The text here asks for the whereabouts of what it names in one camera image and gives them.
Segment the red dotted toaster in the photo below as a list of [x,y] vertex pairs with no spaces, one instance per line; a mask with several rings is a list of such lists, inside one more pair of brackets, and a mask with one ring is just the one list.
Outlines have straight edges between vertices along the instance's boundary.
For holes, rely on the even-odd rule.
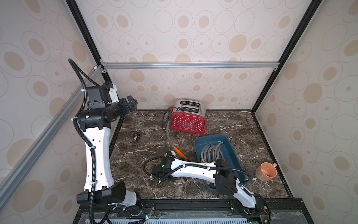
[[204,134],[206,110],[207,106],[203,102],[178,99],[172,109],[169,127],[177,131]]

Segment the wooden handle sickle diagonal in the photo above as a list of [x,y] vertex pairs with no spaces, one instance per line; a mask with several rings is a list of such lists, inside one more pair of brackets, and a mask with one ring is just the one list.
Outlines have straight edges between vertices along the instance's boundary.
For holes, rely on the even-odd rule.
[[211,152],[213,150],[214,145],[213,144],[209,144],[204,152],[204,157],[205,157],[205,162],[207,163],[211,163],[212,162],[212,158],[211,158]]

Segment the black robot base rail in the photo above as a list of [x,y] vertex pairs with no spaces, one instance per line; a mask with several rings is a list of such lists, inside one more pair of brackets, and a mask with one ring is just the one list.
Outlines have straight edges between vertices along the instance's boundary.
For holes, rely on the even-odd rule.
[[144,199],[143,210],[132,216],[116,208],[110,224],[312,224],[304,202],[298,198],[273,198],[245,209],[236,199]]

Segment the orange plastic cup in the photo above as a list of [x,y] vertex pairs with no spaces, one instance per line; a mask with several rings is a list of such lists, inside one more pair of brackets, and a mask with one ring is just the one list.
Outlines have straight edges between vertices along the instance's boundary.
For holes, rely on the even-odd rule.
[[270,181],[277,176],[277,164],[264,162],[256,169],[255,174],[261,181]]

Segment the black snack packet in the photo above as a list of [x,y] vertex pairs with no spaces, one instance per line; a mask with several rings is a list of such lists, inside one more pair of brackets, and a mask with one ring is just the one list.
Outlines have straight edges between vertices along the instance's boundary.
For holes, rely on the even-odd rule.
[[134,134],[134,136],[133,136],[134,142],[137,142],[139,139],[140,139],[140,134],[138,134],[138,133]]

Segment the orange handle sickle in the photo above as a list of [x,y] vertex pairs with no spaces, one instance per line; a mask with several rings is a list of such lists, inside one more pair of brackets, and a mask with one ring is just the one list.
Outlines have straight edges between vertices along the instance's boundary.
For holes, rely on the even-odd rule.
[[221,160],[224,160],[225,158],[224,158],[224,156],[223,156],[223,153],[222,153],[222,151],[221,151],[221,148],[223,147],[223,142],[220,142],[217,146],[216,146],[216,148],[215,148],[215,151],[214,151],[214,160],[216,161],[216,160],[219,160],[219,159],[221,159]]
[[179,158],[187,159],[187,158],[178,150],[178,148],[175,146],[174,142],[172,141],[172,139],[171,139],[171,137],[170,137],[170,134],[169,134],[169,127],[170,127],[170,120],[168,121],[167,126],[166,126],[166,135],[167,135],[168,141],[170,142],[170,145],[171,145],[172,148],[174,149],[175,153],[179,156]]

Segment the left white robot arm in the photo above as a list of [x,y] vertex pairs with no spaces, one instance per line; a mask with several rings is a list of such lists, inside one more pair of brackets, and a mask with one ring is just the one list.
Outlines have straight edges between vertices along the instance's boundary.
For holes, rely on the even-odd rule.
[[117,88],[111,82],[99,85],[87,76],[79,66],[68,59],[82,85],[84,98],[73,126],[86,145],[86,182],[84,191],[76,196],[77,203],[88,205],[89,221],[94,224],[95,205],[108,205],[100,223],[109,222],[109,214],[117,207],[140,207],[137,193],[127,190],[124,182],[114,182],[110,156],[115,141],[110,140],[111,124],[119,120],[116,132],[121,129],[125,115],[137,110],[133,96],[120,99]]

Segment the teal plastic storage box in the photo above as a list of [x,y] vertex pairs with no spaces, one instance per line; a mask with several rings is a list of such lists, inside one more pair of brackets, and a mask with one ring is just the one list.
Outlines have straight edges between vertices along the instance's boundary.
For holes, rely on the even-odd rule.
[[251,180],[251,175],[244,171],[237,156],[224,135],[211,135],[197,138],[194,141],[195,152],[199,163],[173,161],[172,171],[166,176],[191,177],[204,180],[206,186],[219,194],[234,196],[245,205],[254,199],[253,193],[244,184]]

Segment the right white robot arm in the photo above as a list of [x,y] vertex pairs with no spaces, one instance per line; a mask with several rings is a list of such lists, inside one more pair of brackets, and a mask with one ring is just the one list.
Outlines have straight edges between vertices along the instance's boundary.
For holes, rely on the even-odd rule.
[[251,175],[246,171],[229,167],[224,160],[197,163],[180,160],[173,155],[157,156],[143,163],[143,171],[159,183],[174,182],[181,178],[194,178],[213,183],[219,194],[236,198],[244,207],[245,213],[264,212],[267,217],[262,223],[271,223],[271,210],[266,200],[244,186],[251,181]]

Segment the wooden handle sickle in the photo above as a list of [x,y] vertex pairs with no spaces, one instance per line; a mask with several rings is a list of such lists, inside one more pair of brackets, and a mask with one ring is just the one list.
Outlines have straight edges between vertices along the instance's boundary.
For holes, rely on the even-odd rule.
[[212,154],[211,154],[212,162],[215,161],[215,160],[214,160],[214,151],[215,151],[216,146],[217,146],[217,145],[214,145],[213,150],[212,150],[212,152],[211,152],[211,153],[212,153]]
[[207,162],[207,148],[208,147],[209,147],[209,144],[207,144],[201,151],[201,154],[200,154],[201,163],[206,163]]

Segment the aluminium frame rail left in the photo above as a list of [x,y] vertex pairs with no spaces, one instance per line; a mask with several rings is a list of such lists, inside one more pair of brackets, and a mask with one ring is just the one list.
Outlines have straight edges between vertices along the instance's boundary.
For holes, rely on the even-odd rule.
[[40,155],[54,138],[65,118],[77,106],[82,87],[78,87],[67,101],[64,99],[53,100],[63,102],[61,108],[49,119],[48,125],[33,139],[26,139],[24,149],[12,148],[15,145],[16,134],[13,126],[25,128],[28,132],[30,113],[39,112],[39,108],[25,100],[8,100],[1,104],[1,169],[7,170],[7,176],[1,182],[1,209],[7,204],[20,183],[26,177]]

